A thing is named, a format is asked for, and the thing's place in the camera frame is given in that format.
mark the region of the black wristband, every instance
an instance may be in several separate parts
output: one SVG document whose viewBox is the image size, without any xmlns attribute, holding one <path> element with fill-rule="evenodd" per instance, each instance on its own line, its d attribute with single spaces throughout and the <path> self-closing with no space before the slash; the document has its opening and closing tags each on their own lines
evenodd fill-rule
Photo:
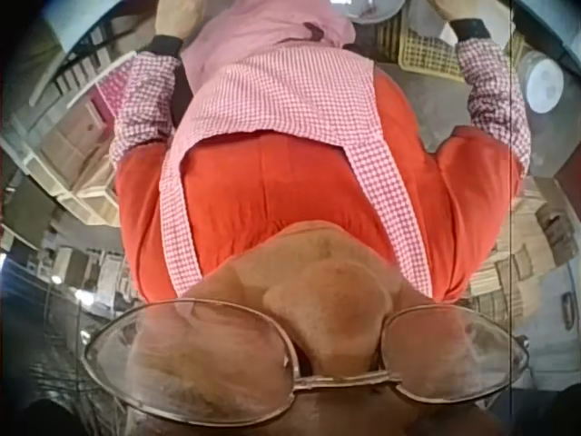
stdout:
<svg viewBox="0 0 581 436">
<path fill-rule="evenodd" d="M 180 58 L 183 40 L 176 36 L 157 35 L 144 47 L 144 52 Z"/>
<path fill-rule="evenodd" d="M 458 41 L 467 41 L 468 39 L 489 39 L 488 31 L 484 21 L 479 18 L 467 18 L 463 20 L 450 21 L 450 27 L 458 37 Z"/>
</svg>

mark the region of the eyeglasses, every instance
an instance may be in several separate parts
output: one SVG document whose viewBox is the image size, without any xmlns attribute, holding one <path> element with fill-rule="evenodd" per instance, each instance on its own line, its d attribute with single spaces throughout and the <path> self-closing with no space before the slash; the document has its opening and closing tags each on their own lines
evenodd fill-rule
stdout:
<svg viewBox="0 0 581 436">
<path fill-rule="evenodd" d="M 476 401 L 515 382 L 527 351 L 476 312 L 418 306 L 386 320 L 377 371 L 301 377 L 289 335 L 270 317 L 226 302 L 184 299 L 127 312 L 87 344 L 84 366 L 139 411 L 207 427 L 275 418 L 313 390 L 392 384 L 429 404 Z"/>
</svg>

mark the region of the person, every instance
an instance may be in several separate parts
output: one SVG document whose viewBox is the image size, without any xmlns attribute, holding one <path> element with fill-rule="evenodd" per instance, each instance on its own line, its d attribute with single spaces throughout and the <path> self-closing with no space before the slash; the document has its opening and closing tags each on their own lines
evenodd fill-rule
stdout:
<svg viewBox="0 0 581 436">
<path fill-rule="evenodd" d="M 264 313 L 311 373 L 341 378 L 374 366 L 387 318 L 462 295 L 527 173 L 531 138 L 514 72 L 474 18 L 477 1 L 431 3 L 458 36 L 472 86 L 472 125 L 435 154 L 393 81 L 343 48 L 354 28 L 327 0 L 239 0 L 181 55 L 204 2 L 160 0 L 110 152 L 123 245 L 147 302 L 195 298 Z M 193 97 L 174 130 L 180 65 Z M 164 320 L 150 318 L 157 336 L 182 337 L 183 326 Z M 180 359 L 165 373 L 192 365 Z M 403 434 L 430 409 L 390 388 L 321 392 L 295 406 L 270 434 L 354 425 Z"/>
</svg>

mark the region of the pink fabric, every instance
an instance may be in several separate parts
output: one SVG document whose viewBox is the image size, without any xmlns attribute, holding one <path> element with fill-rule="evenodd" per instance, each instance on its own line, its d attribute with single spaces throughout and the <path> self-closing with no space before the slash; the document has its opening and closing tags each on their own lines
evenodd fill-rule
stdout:
<svg viewBox="0 0 581 436">
<path fill-rule="evenodd" d="M 285 39 L 310 38 L 304 23 L 324 32 L 325 45 L 342 47 L 355 41 L 353 25 L 333 10 L 329 0 L 236 0 L 182 53 L 192 91 L 196 93 L 225 65 Z"/>
<path fill-rule="evenodd" d="M 134 59 L 134 57 L 127 59 L 96 84 L 97 91 L 105 104 L 107 104 L 109 112 L 115 117 L 121 109 L 123 95 L 125 94 Z"/>
<path fill-rule="evenodd" d="M 150 76 L 160 73 L 151 71 Z M 200 141 L 219 134 L 272 130 L 345 151 L 385 227 L 400 270 L 431 297 L 426 249 L 383 139 L 373 79 L 373 62 L 349 51 L 276 45 L 225 65 L 194 95 L 165 156 L 160 181 L 163 252 L 178 295 L 202 279 L 182 186 L 183 157 Z"/>
</svg>

